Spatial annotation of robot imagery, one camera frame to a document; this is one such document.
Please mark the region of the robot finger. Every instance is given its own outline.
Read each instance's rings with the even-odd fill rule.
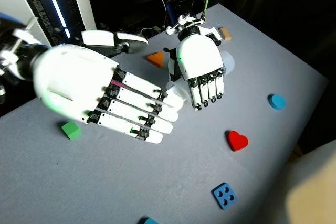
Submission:
[[[134,90],[140,91],[148,97],[164,102],[173,108],[178,107],[180,103],[183,102],[181,97],[175,94],[168,95],[165,91],[161,90],[159,86],[129,72],[125,72],[119,66],[114,71],[113,80],[121,82]]]
[[[208,107],[209,105],[209,90],[208,90],[208,78],[207,76],[198,77],[199,90],[201,92],[201,100],[203,102],[204,107]]]
[[[218,69],[216,76],[216,96],[221,99],[224,94],[224,70]]]
[[[202,101],[201,101],[201,94],[200,94],[200,89],[197,83],[196,78],[191,78],[188,80],[189,88],[190,88],[190,93],[193,98],[193,107],[197,108],[198,110],[202,109]]]
[[[130,123],[124,119],[94,110],[89,114],[90,122],[105,126],[125,135],[144,140],[148,143],[159,144],[163,135],[160,132],[149,130],[143,126]]]
[[[109,98],[120,100],[140,110],[155,114],[171,122],[175,122],[178,118],[178,113],[168,105],[157,104],[141,94],[114,84],[110,84],[106,88],[105,95],[107,95]]]
[[[211,102],[216,101],[216,76],[215,72],[212,72],[208,75],[208,89],[209,89],[209,98]]]
[[[108,97],[100,99],[98,108],[165,134],[169,134],[173,130],[173,125],[170,122]]]

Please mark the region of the orange triangle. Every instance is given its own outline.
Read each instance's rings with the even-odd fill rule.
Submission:
[[[147,61],[156,65],[159,68],[163,67],[163,52],[157,52],[155,54],[147,56]]]

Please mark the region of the white robotic hand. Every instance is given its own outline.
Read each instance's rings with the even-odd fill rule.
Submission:
[[[169,52],[169,73],[171,80],[180,75],[188,82],[193,107],[202,109],[212,102],[221,99],[224,94],[224,75],[226,68],[217,46],[221,36],[213,27],[211,29],[198,26],[204,19],[191,16],[180,16],[178,23],[168,27],[166,32],[171,35],[178,33],[180,43]]]
[[[37,96],[53,111],[83,123],[97,123],[150,143],[160,143],[177,120],[183,100],[123,71],[90,49],[60,45],[33,64]]]

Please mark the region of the robotic hand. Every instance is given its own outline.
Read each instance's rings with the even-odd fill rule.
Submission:
[[[28,30],[16,26],[11,30],[4,24],[8,22],[0,20],[0,28],[4,28],[0,76],[10,73],[32,79],[36,95],[46,107],[150,143],[160,143],[162,133],[172,131],[171,122],[178,117],[174,107],[183,104],[174,93],[162,91],[88,48],[67,44],[48,48]]]
[[[211,29],[200,26],[205,17],[196,19],[192,15],[181,15],[178,22],[166,29],[172,35],[178,33],[180,43],[170,53],[169,73],[172,81],[182,75],[188,82],[192,96],[193,107],[197,110],[208,106],[209,100],[215,102],[224,94],[224,75],[227,67],[233,68],[234,60],[227,53],[228,64],[223,64],[221,53],[217,46],[221,43],[221,36],[213,27]]]

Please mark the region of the blue disc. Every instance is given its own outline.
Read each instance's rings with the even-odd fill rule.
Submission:
[[[285,99],[278,94],[270,95],[268,101],[273,109],[282,110],[284,107],[286,107]]]

